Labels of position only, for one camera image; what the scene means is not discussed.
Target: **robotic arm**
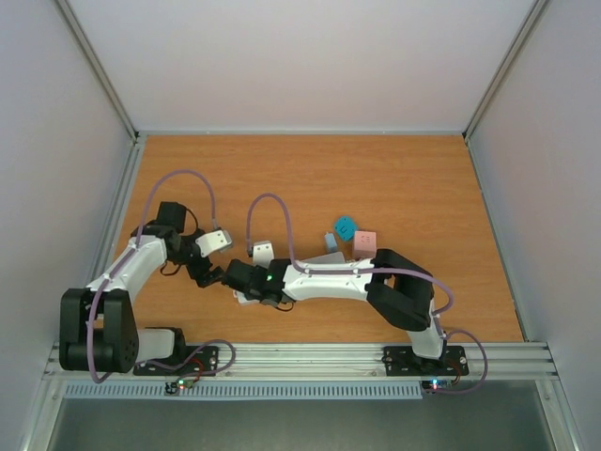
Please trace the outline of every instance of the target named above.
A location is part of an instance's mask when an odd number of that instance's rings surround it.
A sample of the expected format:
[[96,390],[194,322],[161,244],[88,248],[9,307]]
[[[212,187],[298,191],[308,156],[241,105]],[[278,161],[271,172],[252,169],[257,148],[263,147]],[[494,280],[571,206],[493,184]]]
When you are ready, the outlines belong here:
[[[176,202],[161,202],[157,218],[147,223],[136,243],[99,278],[85,288],[68,289],[61,299],[59,360],[63,368],[88,370],[86,329],[89,309],[102,287],[99,314],[102,328],[94,330],[94,362],[98,371],[128,372],[135,362],[171,356],[176,342],[173,329],[137,331],[131,306],[150,275],[169,261],[183,265],[200,288],[219,281],[223,270],[211,269],[208,256],[232,246],[225,230],[205,233],[196,228],[182,235],[187,209]],[[137,229],[131,233],[135,237]]]
[[432,284],[393,271],[365,271],[390,268],[430,275],[415,263],[390,249],[378,249],[375,258],[353,262],[345,262],[343,257],[333,263],[301,261],[301,272],[290,259],[273,258],[271,249],[268,241],[260,242],[254,246],[254,265],[234,259],[227,268],[222,283],[237,292],[241,303],[279,306],[311,298],[364,301],[392,326],[408,332],[417,365],[421,359],[438,361],[443,355],[446,343],[433,315]]

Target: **metal edge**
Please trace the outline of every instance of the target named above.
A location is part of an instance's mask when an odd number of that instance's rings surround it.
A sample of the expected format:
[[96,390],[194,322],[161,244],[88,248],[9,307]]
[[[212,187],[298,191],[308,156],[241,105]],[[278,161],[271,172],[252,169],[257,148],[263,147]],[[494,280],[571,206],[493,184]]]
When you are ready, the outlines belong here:
[[417,136],[461,136],[460,130],[402,130],[402,129],[143,129],[141,132],[153,135],[417,135]]
[[492,231],[492,236],[495,240],[495,244],[497,246],[497,253],[499,254],[499,259],[501,260],[501,265],[503,268],[503,272],[505,274],[505,280],[507,280],[507,286],[509,287],[509,293],[511,294],[512,301],[514,302],[514,309],[516,310],[517,322],[519,323],[519,327],[522,331],[522,335],[524,339],[529,340],[532,338],[532,322],[528,319],[528,314],[526,313],[526,309],[521,305],[518,296],[516,296],[516,290],[514,289],[513,284],[513,276],[509,271],[509,267],[505,261],[505,252],[504,247],[499,238],[500,233],[496,228],[495,224],[496,219],[495,215],[488,206],[488,202],[486,200],[486,193],[483,189],[482,181],[480,180],[480,168],[478,166],[478,160],[471,149],[471,140],[466,139],[466,146],[468,148],[468,154],[470,155],[471,166],[473,168],[473,172],[476,176],[476,181],[478,183],[478,188],[480,190],[480,196],[482,197],[482,202],[485,204],[486,217],[488,218],[488,222],[490,223],[490,229]]
[[499,88],[502,86],[503,82],[507,78],[510,69],[513,67],[517,58],[522,53],[522,50],[524,49],[528,38],[532,35],[532,31],[534,30],[534,27],[538,24],[540,18],[545,12],[548,3],[549,0],[534,0],[532,2],[532,6],[528,11],[528,14],[526,14],[526,17],[524,18],[522,24],[517,30],[514,40],[509,45],[507,53],[503,57],[501,64],[497,68],[497,71],[493,75],[490,84],[486,88],[484,96],[478,103],[476,110],[471,116],[466,130],[463,132],[463,135],[466,139],[470,138],[473,135],[476,127],[480,123],[480,120],[482,119],[486,110],[488,109],[488,106],[493,101],[495,95],[499,91]]
[[111,80],[106,74],[106,71],[102,67],[100,60],[96,55],[96,52],[94,52],[92,44],[85,35],[84,29],[77,20],[77,16],[75,15],[75,12],[73,11],[69,0],[54,0],[54,3],[56,4],[58,11],[62,16],[63,20],[65,21],[66,25],[68,26],[69,31],[75,38],[75,41],[84,53],[85,59],[87,60],[88,64],[90,65],[90,68],[98,78],[102,88],[104,89],[104,92],[109,98],[109,101],[115,108],[116,113],[121,118],[123,126],[127,130],[131,139],[135,139],[136,130],[133,126],[133,123],[131,122],[130,116],[128,115],[128,112],[126,111],[125,107],[123,106],[121,99],[117,95],[116,90],[113,87],[113,84],[111,83]]
[[557,397],[557,402],[563,415],[563,423],[567,428],[567,433],[570,436],[572,445],[577,451],[583,450],[584,444],[582,443],[582,438],[580,437],[580,433],[578,432],[576,419],[572,414],[572,409],[570,408],[570,405],[567,401],[567,396],[565,395],[565,391],[563,390],[562,382],[561,380],[552,381],[551,384],[553,385],[553,389],[555,390],[555,396]]
[[583,449],[560,381],[536,381],[543,413],[555,448],[559,451]]
[[[235,343],[236,363],[212,381],[420,381],[426,377],[386,376],[381,361],[380,343]],[[482,354],[475,344],[463,343],[470,362],[466,381],[480,379],[484,369]],[[225,345],[218,345],[223,362],[230,358]],[[547,343],[485,343],[489,361],[489,379],[496,381],[557,380]],[[89,381],[84,371],[64,371],[58,363],[57,347],[53,348],[45,379]],[[114,374],[111,381],[168,381],[169,377],[140,377]]]
[[111,202],[109,203],[109,209],[106,213],[106,217],[104,218],[104,223],[102,224],[100,238],[98,240],[96,249],[94,251],[94,257],[92,258],[92,264],[90,266],[89,273],[85,280],[86,283],[89,282],[90,280],[92,280],[93,278],[95,278],[100,273],[99,266],[100,266],[100,261],[102,260],[103,244],[107,240],[107,237],[110,236],[111,224],[113,222],[113,217],[115,215],[114,207],[118,202],[119,194],[120,194],[121,190],[123,189],[122,186],[126,180],[126,175],[128,173],[129,166],[131,165],[131,161],[133,160],[135,145],[136,145],[135,141],[133,141],[130,144],[130,147],[129,147],[128,153],[127,153],[127,158],[121,165],[121,170],[119,171],[120,175],[119,175],[119,178],[118,178],[118,181],[116,184],[116,189],[113,192],[113,195],[111,197]]
[[115,256],[119,232],[125,220],[125,214],[130,203],[131,192],[138,169],[140,168],[140,163],[142,162],[145,146],[146,136],[141,134],[132,146],[130,155],[123,167],[105,228],[100,238],[99,250],[94,259],[88,280],[92,280],[102,273]]
[[60,411],[66,384],[61,380],[41,381],[28,417],[25,434],[19,444],[20,451],[46,451],[54,424]]

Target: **wooden board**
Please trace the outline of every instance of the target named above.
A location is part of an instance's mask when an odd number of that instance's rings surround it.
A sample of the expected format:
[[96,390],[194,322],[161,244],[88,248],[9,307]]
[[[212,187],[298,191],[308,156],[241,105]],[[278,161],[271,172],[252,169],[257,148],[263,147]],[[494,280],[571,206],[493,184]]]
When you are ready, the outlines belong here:
[[[323,255],[324,233],[347,214],[360,228],[377,232],[378,247],[394,249],[451,287],[456,304],[443,315],[445,327],[468,329],[484,341],[521,341],[461,137],[150,136],[119,252],[137,227],[153,184],[179,168],[201,172],[215,190],[219,223],[235,242],[233,250],[211,256],[223,268],[234,257],[249,261],[244,236],[247,209],[258,194],[274,192],[290,209],[297,257]],[[208,193],[193,176],[165,182],[154,199],[152,217],[161,200],[183,203],[204,229],[211,230]],[[270,199],[257,206],[253,219],[253,241],[261,240],[271,240],[276,256],[287,257],[284,216]],[[349,256],[349,245],[343,249]],[[446,302],[439,290],[436,299],[437,305]],[[134,311],[139,327],[181,327],[191,341],[408,340],[367,303],[304,301],[291,313],[263,305],[240,306],[231,289],[197,288],[183,270],[173,277],[152,275]]]

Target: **blue cube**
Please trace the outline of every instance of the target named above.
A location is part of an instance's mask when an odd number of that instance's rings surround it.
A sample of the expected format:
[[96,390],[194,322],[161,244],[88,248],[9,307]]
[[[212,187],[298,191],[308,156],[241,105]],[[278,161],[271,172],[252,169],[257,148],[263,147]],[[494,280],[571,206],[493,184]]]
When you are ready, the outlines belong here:
[[336,242],[336,237],[334,237],[333,233],[326,233],[326,252],[328,254],[333,254],[334,252],[338,252],[338,243]]
[[342,241],[351,241],[357,230],[357,225],[350,219],[350,216],[343,216],[334,224],[334,230]]

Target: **gray wall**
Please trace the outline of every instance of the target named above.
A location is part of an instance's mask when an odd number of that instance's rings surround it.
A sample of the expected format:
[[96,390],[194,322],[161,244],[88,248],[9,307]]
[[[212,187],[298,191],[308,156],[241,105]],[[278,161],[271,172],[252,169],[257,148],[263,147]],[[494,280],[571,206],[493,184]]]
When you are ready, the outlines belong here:
[[129,147],[51,1],[0,2],[0,137],[0,449],[12,450]]
[[472,140],[531,338],[601,443],[601,2],[551,1]]
[[140,130],[462,132],[532,0],[71,3]]

